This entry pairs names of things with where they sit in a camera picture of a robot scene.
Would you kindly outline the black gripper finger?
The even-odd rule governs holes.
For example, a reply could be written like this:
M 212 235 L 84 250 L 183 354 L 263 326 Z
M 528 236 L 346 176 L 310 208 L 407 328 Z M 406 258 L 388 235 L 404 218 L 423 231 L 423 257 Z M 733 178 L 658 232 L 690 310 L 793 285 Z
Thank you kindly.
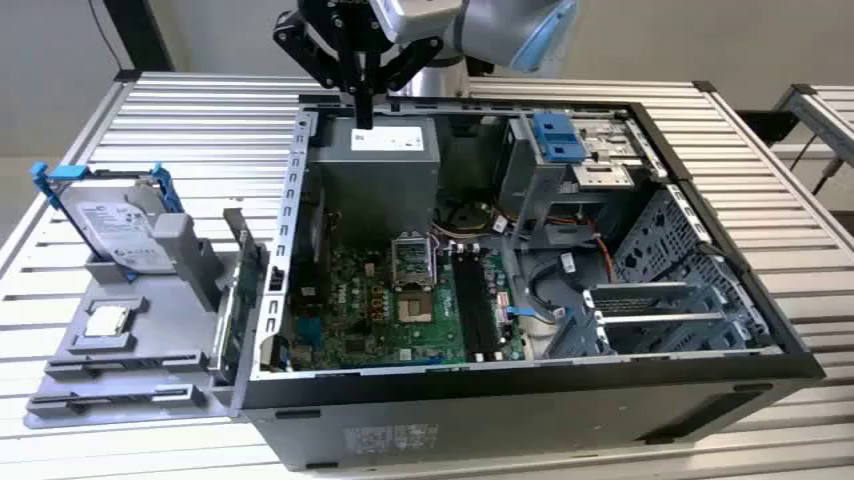
M 362 67 L 348 40 L 342 10 L 290 10 L 278 19 L 274 42 L 320 86 L 352 96 L 356 127 L 363 128 Z
M 388 50 L 388 42 L 372 42 L 366 51 L 363 69 L 363 127 L 374 127 L 374 97 L 388 91 L 398 91 L 412 79 L 418 71 L 435 58 L 444 46 L 442 39 L 412 41 L 403 51 L 380 64 L 382 54 Z

